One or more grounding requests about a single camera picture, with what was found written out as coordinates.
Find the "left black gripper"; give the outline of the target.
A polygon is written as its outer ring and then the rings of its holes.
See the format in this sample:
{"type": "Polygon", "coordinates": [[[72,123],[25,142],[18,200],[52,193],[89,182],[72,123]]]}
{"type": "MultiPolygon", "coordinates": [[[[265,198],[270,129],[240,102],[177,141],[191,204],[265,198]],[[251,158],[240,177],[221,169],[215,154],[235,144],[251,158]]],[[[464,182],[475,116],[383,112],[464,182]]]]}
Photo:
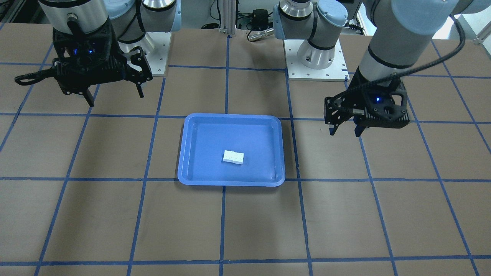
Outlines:
{"type": "Polygon", "coordinates": [[[365,128],[400,129],[410,123],[407,110],[407,91],[401,77],[391,77],[387,82],[370,83],[357,69],[346,91],[325,98],[324,118],[330,136],[339,126],[354,119],[355,136],[361,137],[365,128]]]}

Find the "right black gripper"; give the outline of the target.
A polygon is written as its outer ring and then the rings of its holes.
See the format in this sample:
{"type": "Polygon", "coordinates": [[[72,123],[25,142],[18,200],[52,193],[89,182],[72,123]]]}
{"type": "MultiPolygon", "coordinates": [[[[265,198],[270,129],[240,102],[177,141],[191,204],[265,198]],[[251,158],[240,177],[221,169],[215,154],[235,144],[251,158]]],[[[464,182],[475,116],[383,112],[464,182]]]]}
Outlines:
{"type": "Polygon", "coordinates": [[[139,97],[144,98],[143,86],[153,76],[142,47],[123,52],[109,19],[90,33],[83,33],[78,20],[68,20],[66,26],[75,33],[53,28],[57,58],[51,68],[16,76],[17,84],[27,86],[53,77],[63,94],[83,95],[91,108],[95,106],[89,90],[92,85],[130,81],[136,85],[139,97]]]}

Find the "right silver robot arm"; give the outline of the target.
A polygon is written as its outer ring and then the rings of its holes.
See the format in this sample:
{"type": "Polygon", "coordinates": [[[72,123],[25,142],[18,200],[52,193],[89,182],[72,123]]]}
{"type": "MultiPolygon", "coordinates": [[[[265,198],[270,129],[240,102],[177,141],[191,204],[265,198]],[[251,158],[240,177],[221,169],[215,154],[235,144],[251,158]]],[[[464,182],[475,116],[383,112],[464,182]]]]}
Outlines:
{"type": "Polygon", "coordinates": [[[148,61],[154,50],[149,33],[172,33],[182,26],[179,0],[40,0],[53,27],[57,57],[49,69],[19,75],[28,86],[53,77],[65,95],[82,95],[90,107],[89,87],[119,81],[142,85],[156,71],[148,61]]]}

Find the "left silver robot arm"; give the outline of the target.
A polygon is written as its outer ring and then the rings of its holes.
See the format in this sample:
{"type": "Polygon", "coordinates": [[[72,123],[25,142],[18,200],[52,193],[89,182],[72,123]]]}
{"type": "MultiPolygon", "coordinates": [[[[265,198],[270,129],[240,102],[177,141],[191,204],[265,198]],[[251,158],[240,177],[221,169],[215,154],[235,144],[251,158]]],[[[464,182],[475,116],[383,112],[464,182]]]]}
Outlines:
{"type": "Polygon", "coordinates": [[[277,39],[302,41],[298,59],[314,70],[333,63],[343,28],[361,33],[367,23],[375,28],[347,89],[324,100],[330,134],[353,119],[359,137],[367,128],[400,129],[410,123],[404,77],[455,56],[465,45],[465,32],[455,16],[489,6],[489,0],[281,0],[272,11],[272,26],[277,39]],[[448,19],[459,33],[456,49],[415,66],[448,19]]]}

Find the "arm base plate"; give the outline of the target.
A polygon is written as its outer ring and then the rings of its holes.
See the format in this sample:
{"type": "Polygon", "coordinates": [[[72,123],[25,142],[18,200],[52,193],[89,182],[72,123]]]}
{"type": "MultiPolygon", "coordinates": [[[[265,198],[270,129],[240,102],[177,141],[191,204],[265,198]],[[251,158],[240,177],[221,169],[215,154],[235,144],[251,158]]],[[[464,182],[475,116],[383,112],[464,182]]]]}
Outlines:
{"type": "Polygon", "coordinates": [[[349,80],[341,43],[333,49],[312,47],[307,40],[289,39],[283,42],[289,80],[344,82],[349,80]]]}
{"type": "Polygon", "coordinates": [[[166,75],[167,61],[170,53],[172,33],[146,33],[142,40],[125,44],[119,43],[124,52],[129,52],[136,46],[142,47],[154,77],[166,75]]]}

